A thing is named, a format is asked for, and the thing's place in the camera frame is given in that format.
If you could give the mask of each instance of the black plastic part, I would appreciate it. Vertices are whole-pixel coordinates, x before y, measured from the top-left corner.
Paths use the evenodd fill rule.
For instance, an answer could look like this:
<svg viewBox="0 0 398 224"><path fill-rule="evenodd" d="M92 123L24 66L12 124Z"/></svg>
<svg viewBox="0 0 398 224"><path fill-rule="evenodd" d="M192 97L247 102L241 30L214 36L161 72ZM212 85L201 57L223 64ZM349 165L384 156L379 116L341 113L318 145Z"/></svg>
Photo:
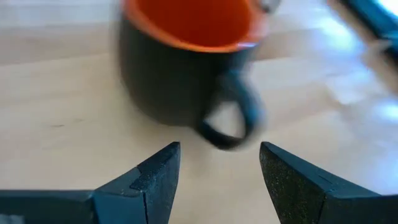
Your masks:
<svg viewBox="0 0 398 224"><path fill-rule="evenodd" d="M386 11L376 0L340 0L381 39L392 41L387 50L398 59L398 17Z"/></svg>
<svg viewBox="0 0 398 224"><path fill-rule="evenodd" d="M0 190L3 222L13 224L12 216L22 223L97 223L92 191L84 190Z"/></svg>
<svg viewBox="0 0 398 224"><path fill-rule="evenodd" d="M0 190L0 224L166 224L179 168L173 142L94 191Z"/></svg>
<svg viewBox="0 0 398 224"><path fill-rule="evenodd" d="M398 195L364 189L269 142L260 162L281 224L398 223Z"/></svg>
<svg viewBox="0 0 398 224"><path fill-rule="evenodd" d="M221 86L225 95L239 107L244 121L244 136L228 136L214 129L207 121L200 121L195 130L218 149L232 150L247 141L261 124L261 111L254 95L241 80L240 71L230 71L223 75Z"/></svg>

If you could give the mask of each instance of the table surface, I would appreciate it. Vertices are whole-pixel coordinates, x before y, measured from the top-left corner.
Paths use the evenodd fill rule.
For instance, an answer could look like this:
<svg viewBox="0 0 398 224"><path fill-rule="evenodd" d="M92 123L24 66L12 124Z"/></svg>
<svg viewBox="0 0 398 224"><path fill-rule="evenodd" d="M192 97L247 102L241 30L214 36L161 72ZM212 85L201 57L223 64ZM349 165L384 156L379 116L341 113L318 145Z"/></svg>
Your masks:
<svg viewBox="0 0 398 224"><path fill-rule="evenodd" d="M129 101L106 21L113 6L0 2L0 188L97 188L181 141L171 223L278 223L259 165L260 142L270 141L398 194L397 72L336 1L284 0L265 21L269 35L247 78L267 108L267 130L235 153L159 125ZM234 116L224 105L212 120L234 131Z"/></svg>

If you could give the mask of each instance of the black mug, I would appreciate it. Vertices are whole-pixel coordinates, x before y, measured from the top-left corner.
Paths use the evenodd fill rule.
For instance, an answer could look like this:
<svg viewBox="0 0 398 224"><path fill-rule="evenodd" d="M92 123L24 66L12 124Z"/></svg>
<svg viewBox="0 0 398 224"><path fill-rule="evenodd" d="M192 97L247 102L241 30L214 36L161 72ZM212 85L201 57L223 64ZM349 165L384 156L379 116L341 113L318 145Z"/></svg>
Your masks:
<svg viewBox="0 0 398 224"><path fill-rule="evenodd" d="M119 66L132 100L156 121L192 127L219 149L240 145L261 124L241 78L264 37L264 16L253 0L124 0ZM221 100L238 104L240 138L205 121Z"/></svg>

